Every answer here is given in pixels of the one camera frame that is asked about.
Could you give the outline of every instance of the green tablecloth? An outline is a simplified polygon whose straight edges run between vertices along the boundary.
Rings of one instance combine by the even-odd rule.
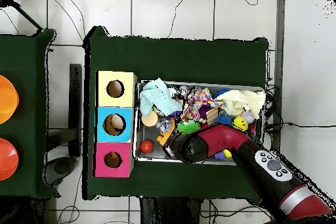
[[[0,35],[0,75],[18,91],[13,116],[0,124],[0,138],[11,142],[19,155],[14,175],[0,181],[0,196],[55,197],[58,193],[42,179],[46,140],[45,57],[53,30],[39,35]]]
[[[92,177],[95,72],[134,72],[138,79],[265,87],[265,38],[255,41],[108,37],[94,27],[85,40],[83,195],[249,198],[259,201],[237,166],[136,162],[128,179]]]

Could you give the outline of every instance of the shape sorter box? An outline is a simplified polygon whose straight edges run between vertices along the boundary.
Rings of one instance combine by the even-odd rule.
[[[121,160],[120,165],[116,168],[108,167],[106,156],[110,153],[117,154]],[[131,143],[98,142],[96,144],[95,156],[95,177],[128,178],[130,176],[134,165]]]
[[[96,76],[98,106],[134,107],[138,78],[132,72],[99,70]]]
[[[119,135],[110,135],[104,129],[105,119],[114,114],[117,114],[123,120],[123,131]],[[97,142],[131,143],[133,125],[133,108],[98,107]]]

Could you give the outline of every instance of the yellow smiley ball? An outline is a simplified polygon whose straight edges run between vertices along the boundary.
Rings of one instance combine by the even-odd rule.
[[[223,150],[223,154],[224,154],[225,158],[231,158],[232,157],[231,152],[229,150]]]
[[[236,119],[234,119],[234,121],[232,123],[232,127],[245,132],[245,131],[247,131],[247,128],[249,127],[249,124],[247,123],[247,121],[245,119],[243,119],[241,117],[237,117]]]

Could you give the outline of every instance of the green spiky ball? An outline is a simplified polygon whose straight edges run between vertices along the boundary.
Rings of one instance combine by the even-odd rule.
[[[199,130],[200,128],[201,128],[200,123],[195,121],[188,121],[184,123],[179,123],[177,125],[177,130],[184,134],[193,133]]]

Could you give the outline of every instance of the orange bowl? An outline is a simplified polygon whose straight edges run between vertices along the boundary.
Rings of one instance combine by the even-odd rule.
[[[0,138],[0,181],[8,179],[18,167],[18,152],[7,140]]]
[[[12,83],[0,76],[0,123],[7,121],[18,107],[18,93]]]

